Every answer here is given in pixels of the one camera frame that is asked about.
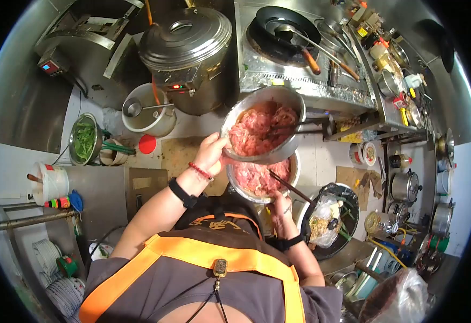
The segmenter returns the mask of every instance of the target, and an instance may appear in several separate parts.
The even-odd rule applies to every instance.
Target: hand
[[[219,139],[219,133],[215,132],[201,142],[193,163],[214,177],[223,169],[220,159],[225,147],[231,147],[229,139]]]
[[[293,221],[291,213],[293,203],[291,202],[291,198],[289,196],[284,197],[279,191],[275,191],[273,196],[275,197],[275,203],[267,205],[268,209],[271,211],[273,228],[279,238],[287,240],[293,239],[300,233]]]

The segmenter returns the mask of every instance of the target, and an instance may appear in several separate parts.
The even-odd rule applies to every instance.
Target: minced meat
[[[293,133],[294,128],[275,129],[272,126],[295,125],[296,112],[274,101],[258,103],[245,111],[230,129],[232,149],[240,156],[256,156],[270,152]]]
[[[269,196],[272,192],[284,188],[282,184],[271,177],[268,170],[272,170],[285,181],[289,181],[291,172],[289,159],[272,165],[236,162],[233,167],[235,179],[239,185],[257,196]]]

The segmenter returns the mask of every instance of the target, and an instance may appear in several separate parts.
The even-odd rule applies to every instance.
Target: red bead bracelet
[[[198,173],[200,173],[203,177],[205,177],[206,179],[208,179],[209,181],[213,181],[214,179],[212,178],[212,176],[210,176],[209,173],[207,173],[206,171],[202,170],[201,168],[199,168],[196,164],[194,163],[189,163],[189,166],[192,167],[193,169],[195,169]]]

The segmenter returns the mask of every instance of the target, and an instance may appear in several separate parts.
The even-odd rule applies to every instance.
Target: gray t-shirt
[[[85,297],[128,262],[124,258],[92,262]],[[214,281],[210,269],[162,256],[97,322],[157,322],[180,306],[205,301]],[[254,323],[284,322],[284,290],[280,280],[256,272],[229,272],[220,283],[223,304],[244,313]],[[307,322],[339,322],[343,297],[339,290],[309,286],[301,287],[301,294]]]

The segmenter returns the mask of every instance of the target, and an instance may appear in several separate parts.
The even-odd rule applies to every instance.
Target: black wristband
[[[291,248],[292,246],[294,246],[295,244],[301,241],[303,241],[302,235],[297,235],[293,239],[289,239],[289,240],[270,238],[270,239],[267,239],[266,242],[272,245],[273,247],[275,247],[276,249],[278,249],[278,251],[286,252],[287,250],[289,250],[289,248]]]
[[[180,185],[176,182],[176,177],[171,178],[169,181],[169,188],[180,200],[183,202],[183,206],[187,209],[192,209],[198,202],[198,198],[194,195],[187,194]]]

